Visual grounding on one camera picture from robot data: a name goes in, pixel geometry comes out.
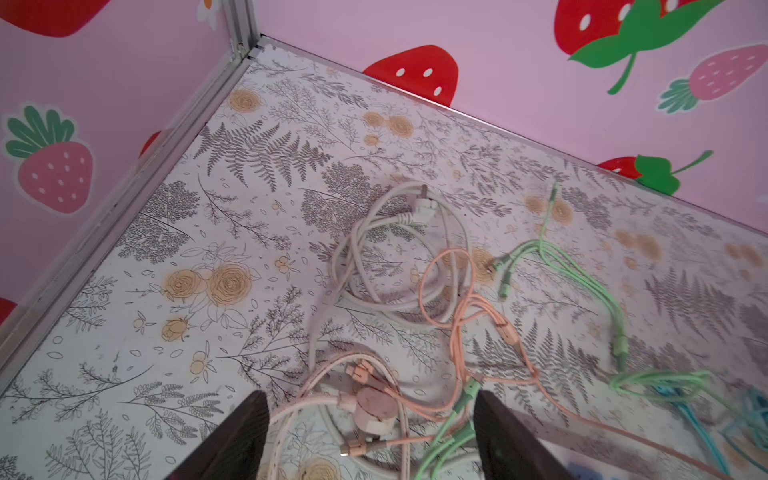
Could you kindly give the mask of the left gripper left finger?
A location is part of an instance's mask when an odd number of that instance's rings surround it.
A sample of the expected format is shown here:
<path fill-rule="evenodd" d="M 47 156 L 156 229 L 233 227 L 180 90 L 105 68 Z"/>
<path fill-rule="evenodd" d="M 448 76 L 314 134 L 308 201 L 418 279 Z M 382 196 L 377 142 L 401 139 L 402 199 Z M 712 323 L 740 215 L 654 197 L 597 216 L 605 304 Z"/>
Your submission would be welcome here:
<path fill-rule="evenodd" d="M 252 392 L 168 480 L 256 479 L 270 424 L 266 394 Z"/>

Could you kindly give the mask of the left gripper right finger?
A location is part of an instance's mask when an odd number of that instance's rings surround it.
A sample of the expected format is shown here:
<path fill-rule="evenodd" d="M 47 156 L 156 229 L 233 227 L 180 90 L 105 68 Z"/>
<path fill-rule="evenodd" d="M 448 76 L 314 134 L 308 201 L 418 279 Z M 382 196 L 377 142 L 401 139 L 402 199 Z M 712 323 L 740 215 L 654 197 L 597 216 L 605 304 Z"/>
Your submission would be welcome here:
<path fill-rule="evenodd" d="M 573 479 L 492 392 L 478 393 L 472 420 L 485 479 Z"/>

